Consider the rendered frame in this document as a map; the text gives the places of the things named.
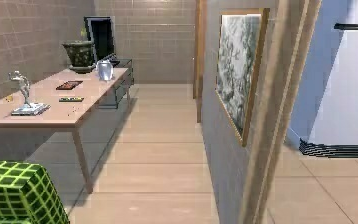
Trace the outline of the black television set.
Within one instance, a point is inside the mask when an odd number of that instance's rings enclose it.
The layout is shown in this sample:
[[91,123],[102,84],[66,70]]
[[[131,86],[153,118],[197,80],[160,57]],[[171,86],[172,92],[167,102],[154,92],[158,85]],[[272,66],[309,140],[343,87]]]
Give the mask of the black television set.
[[108,60],[113,67],[119,64],[116,56],[112,20],[106,16],[85,16],[87,39],[93,42],[93,56],[96,62]]

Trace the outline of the framed grey wall picture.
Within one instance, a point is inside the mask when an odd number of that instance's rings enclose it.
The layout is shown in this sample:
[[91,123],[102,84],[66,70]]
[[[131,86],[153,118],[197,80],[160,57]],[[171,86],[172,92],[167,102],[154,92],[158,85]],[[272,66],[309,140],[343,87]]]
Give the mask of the framed grey wall picture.
[[248,142],[269,14],[269,8],[245,8],[220,15],[215,92],[242,147]]

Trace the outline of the silver figure statue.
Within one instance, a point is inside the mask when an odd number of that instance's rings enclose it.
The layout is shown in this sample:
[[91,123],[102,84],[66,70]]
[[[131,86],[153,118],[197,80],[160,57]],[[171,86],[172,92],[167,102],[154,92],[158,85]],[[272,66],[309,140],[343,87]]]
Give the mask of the silver figure statue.
[[9,72],[8,77],[11,81],[16,81],[18,83],[19,91],[24,97],[24,103],[11,112],[12,116],[36,116],[50,108],[50,105],[46,103],[30,102],[30,81],[18,70]]

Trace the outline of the dark green plant pot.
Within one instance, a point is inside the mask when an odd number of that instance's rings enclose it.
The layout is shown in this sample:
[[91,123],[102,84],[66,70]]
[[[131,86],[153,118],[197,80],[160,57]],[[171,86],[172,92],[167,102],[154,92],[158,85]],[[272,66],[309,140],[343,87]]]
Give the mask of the dark green plant pot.
[[69,41],[63,43],[62,46],[70,60],[70,70],[78,74],[85,74],[95,68],[92,41]]

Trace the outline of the black flat tray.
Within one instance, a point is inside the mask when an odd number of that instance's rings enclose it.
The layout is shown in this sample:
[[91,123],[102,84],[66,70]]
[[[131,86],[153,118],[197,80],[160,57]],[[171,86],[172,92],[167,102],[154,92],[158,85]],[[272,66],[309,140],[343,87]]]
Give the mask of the black flat tray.
[[80,84],[81,84],[80,80],[67,81],[67,82],[61,84],[60,86],[58,86],[57,90],[72,90]]

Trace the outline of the pink wooden table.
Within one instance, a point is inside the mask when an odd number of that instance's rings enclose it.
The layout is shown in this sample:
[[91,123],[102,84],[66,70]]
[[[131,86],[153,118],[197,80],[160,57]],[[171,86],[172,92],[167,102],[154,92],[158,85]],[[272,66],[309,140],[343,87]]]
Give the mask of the pink wooden table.
[[[8,103],[0,99],[0,131],[47,130],[53,132],[70,132],[76,148],[81,172],[85,181],[86,192],[93,192],[91,172],[88,169],[79,129],[99,101],[126,73],[126,68],[114,68],[115,77],[110,81],[100,81],[98,73],[93,71],[79,75],[68,69],[51,75],[35,83],[31,89],[31,98],[36,102],[50,105],[50,108],[37,116],[11,116],[11,111],[19,107],[24,100],[19,92],[12,94],[13,101]],[[67,81],[80,80],[81,84],[72,90],[57,90]],[[62,97],[82,97],[82,102],[59,102]]]

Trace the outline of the grey glass tv stand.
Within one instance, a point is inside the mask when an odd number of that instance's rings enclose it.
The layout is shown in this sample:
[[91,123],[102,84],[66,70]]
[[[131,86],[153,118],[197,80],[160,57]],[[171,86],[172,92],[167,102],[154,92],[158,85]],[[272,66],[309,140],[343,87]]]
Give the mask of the grey glass tv stand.
[[103,109],[117,109],[129,88],[134,84],[132,59],[114,59],[111,64],[114,68],[126,68],[127,71],[99,104]]

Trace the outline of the white fridge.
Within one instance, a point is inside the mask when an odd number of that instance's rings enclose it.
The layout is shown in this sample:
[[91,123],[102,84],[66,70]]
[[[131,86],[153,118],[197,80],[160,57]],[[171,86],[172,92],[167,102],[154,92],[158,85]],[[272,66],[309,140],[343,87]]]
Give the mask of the white fridge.
[[358,30],[342,34],[304,155],[358,158]]

